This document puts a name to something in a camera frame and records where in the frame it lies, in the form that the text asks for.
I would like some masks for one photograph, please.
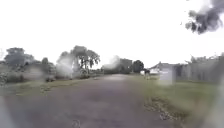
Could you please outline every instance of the shrub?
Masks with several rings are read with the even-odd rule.
[[[22,74],[19,73],[10,73],[7,76],[7,83],[16,83],[16,82],[25,82],[25,78]]]

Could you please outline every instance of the road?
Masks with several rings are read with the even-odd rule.
[[[113,75],[45,94],[4,97],[10,127],[171,128],[168,120],[144,109],[143,97],[128,77]]]

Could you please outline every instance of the tree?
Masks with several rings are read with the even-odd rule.
[[[203,5],[199,12],[189,11],[191,21],[185,24],[187,29],[198,34],[215,31],[222,26],[220,14],[223,13],[223,0],[211,0],[210,7]]]
[[[100,56],[96,52],[92,50],[87,50],[86,52],[89,58],[88,62],[89,62],[90,68],[92,68],[94,64],[98,64],[100,62]]]
[[[142,61],[136,60],[133,62],[133,71],[135,73],[140,73],[140,71],[143,69],[144,69],[144,64]]]
[[[88,62],[88,56],[87,56],[87,48],[84,46],[75,46],[71,52],[70,52],[73,60],[78,59],[78,62],[80,63],[80,67],[87,68],[87,62]]]
[[[44,65],[48,64],[48,58],[47,57],[44,57],[42,59],[42,64],[44,64]]]
[[[9,48],[8,54],[5,56],[6,63],[11,67],[23,66],[25,63],[34,61],[34,57],[29,54],[25,54],[23,48]]]

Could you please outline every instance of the foliage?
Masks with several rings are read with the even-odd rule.
[[[141,70],[144,69],[144,64],[140,60],[136,60],[133,62],[133,72],[140,73]]]
[[[34,57],[29,54],[25,54],[23,48],[9,48],[7,49],[8,54],[5,56],[6,63],[16,68],[18,66],[23,66],[26,62],[34,61]]]
[[[7,76],[7,83],[17,83],[17,82],[25,82],[25,78],[22,74],[16,73],[16,72],[11,72]]]
[[[42,64],[43,64],[43,65],[48,64],[48,58],[47,58],[47,57],[44,57],[44,58],[42,59]]]

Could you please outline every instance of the house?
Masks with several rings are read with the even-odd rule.
[[[150,74],[154,74],[154,75],[158,75],[161,73],[166,73],[168,71],[172,71],[174,67],[174,64],[169,64],[169,63],[161,63],[159,62],[158,64],[156,64],[155,66],[149,68],[150,70]]]

